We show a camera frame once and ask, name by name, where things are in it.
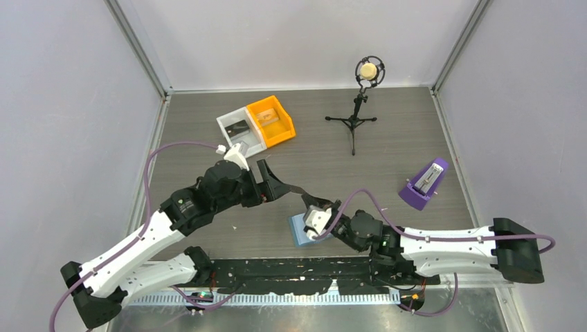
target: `white wall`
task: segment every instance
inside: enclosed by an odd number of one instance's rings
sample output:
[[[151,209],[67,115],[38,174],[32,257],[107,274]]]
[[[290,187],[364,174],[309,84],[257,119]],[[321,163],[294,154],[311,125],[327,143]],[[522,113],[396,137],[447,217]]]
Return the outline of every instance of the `white wall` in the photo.
[[[174,90],[432,85],[476,0],[132,0]]]
[[[587,329],[587,2],[494,1],[441,100],[478,212],[558,244],[518,285],[527,331]]]
[[[2,1],[0,31],[0,331],[47,331],[61,266],[124,236],[161,100],[103,1]]]

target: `black tripod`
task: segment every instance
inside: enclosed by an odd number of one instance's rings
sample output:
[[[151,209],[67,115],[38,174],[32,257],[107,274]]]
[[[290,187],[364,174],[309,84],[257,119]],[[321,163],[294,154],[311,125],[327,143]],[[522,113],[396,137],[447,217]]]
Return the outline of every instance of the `black tripod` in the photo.
[[[367,98],[368,97],[365,95],[365,92],[363,92],[363,89],[361,89],[359,91],[359,94],[356,95],[356,98],[353,99],[354,113],[348,119],[331,118],[329,116],[327,116],[325,118],[327,121],[330,121],[330,120],[341,121],[342,123],[345,124],[345,126],[348,127],[348,129],[350,129],[350,133],[352,135],[352,155],[353,156],[354,156],[354,130],[355,130],[355,128],[362,125],[365,121],[372,121],[372,122],[377,121],[377,118],[361,119],[358,117],[359,109],[361,109],[361,104],[363,104],[364,102],[367,102]]]

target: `gray wood tabletop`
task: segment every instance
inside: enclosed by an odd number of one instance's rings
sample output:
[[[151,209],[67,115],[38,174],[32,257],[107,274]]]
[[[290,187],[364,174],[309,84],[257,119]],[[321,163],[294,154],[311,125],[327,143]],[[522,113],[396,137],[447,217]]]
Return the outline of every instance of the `gray wood tabletop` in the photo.
[[[368,91],[368,102],[359,116],[376,116],[378,121],[366,122],[356,130],[356,156],[352,156],[347,127],[324,117],[350,116],[356,93],[356,89],[334,89],[176,94],[171,99],[161,144],[179,140],[226,144],[216,117],[275,95],[291,116],[297,136],[249,158],[258,181],[256,161],[265,158],[281,181],[301,186],[314,196],[344,201],[355,189],[369,189],[397,225],[431,230],[472,227],[454,168],[448,170],[438,195],[424,211],[413,209],[397,195],[406,179],[434,158],[442,157],[452,164],[428,89]],[[202,147],[174,147],[162,152],[151,182],[154,206],[173,191],[193,185],[220,158]],[[346,214],[354,214],[357,209],[378,216],[365,194],[351,202]],[[287,220],[304,211],[296,194],[258,207],[232,207],[155,259],[172,258],[187,246],[201,246],[211,258],[366,255],[336,239],[295,247]]]

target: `light blue cloth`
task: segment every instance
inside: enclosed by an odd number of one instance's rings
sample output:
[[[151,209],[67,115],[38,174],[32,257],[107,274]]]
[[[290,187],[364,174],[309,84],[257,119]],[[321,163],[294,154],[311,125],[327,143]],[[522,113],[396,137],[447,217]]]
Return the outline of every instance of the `light blue cloth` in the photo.
[[[318,241],[308,239],[306,232],[304,232],[304,227],[306,225],[304,224],[303,213],[289,217],[289,226],[291,227],[291,234],[293,235],[293,242],[296,244],[296,247],[303,247],[308,244],[319,243],[332,237],[332,234],[328,234],[327,237]]]

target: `orange bin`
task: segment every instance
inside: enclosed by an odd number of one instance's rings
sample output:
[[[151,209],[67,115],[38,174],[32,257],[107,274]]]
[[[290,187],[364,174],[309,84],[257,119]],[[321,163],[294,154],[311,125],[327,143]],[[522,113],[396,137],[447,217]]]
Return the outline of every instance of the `orange bin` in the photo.
[[[265,145],[269,148],[296,137],[294,123],[276,96],[272,95],[246,106],[261,130]]]

